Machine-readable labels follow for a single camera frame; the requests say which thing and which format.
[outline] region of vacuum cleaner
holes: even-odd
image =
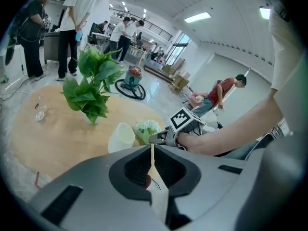
[[[143,86],[140,85],[141,79],[141,69],[136,66],[129,66],[125,79],[117,80],[115,82],[115,88],[124,96],[143,100],[146,94]]]

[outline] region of railing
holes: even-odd
[[[165,30],[161,29],[160,27],[156,26],[155,24],[145,20],[144,18],[140,18],[134,14],[131,13],[127,13],[125,11],[121,11],[121,10],[116,10],[116,9],[109,9],[111,16],[114,17],[119,17],[119,18],[124,18],[124,17],[129,17],[130,19],[136,19],[136,20],[143,20],[144,21],[144,28],[147,28],[151,31],[153,31],[154,33],[160,35],[161,37],[163,37],[166,40],[170,40],[172,38],[172,35],[168,32],[166,32]]]

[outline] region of black pants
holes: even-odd
[[[77,41],[75,39],[76,31],[61,31],[59,38],[59,78],[64,78],[67,73],[67,49],[68,44],[71,49],[71,60],[68,63],[68,70],[73,74],[77,71]]]
[[[121,54],[121,58],[120,58],[120,62],[124,61],[124,57],[129,49],[130,46],[130,39],[125,37],[125,36],[121,36],[117,49],[121,49],[122,48],[122,54]],[[118,51],[115,55],[116,59],[118,59],[119,55],[120,55],[121,51]]]
[[[39,61],[39,39],[28,42],[19,38],[18,42],[24,48],[28,77],[40,77],[44,71]]]
[[[117,48],[117,42],[115,42],[115,41],[109,41],[109,45],[107,46],[107,48],[104,50],[104,54],[107,54],[108,52],[110,52],[110,51],[116,51],[116,48]],[[112,55],[111,55],[111,57],[113,58],[113,59],[116,59],[116,55],[115,55],[116,53],[113,53]]]

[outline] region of ceiling light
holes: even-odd
[[[271,9],[269,8],[260,8],[261,16],[267,20],[270,18],[270,11]]]
[[[204,12],[204,13],[194,15],[192,17],[188,17],[188,18],[185,19],[185,21],[187,23],[191,23],[191,22],[194,22],[194,21],[199,21],[199,20],[203,20],[203,19],[207,19],[207,18],[211,18],[211,16],[209,15],[208,12]]]

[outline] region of small bouquet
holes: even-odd
[[[134,133],[145,143],[149,144],[149,138],[161,132],[160,126],[157,122],[153,120],[148,120],[145,122],[140,122],[135,125]]]

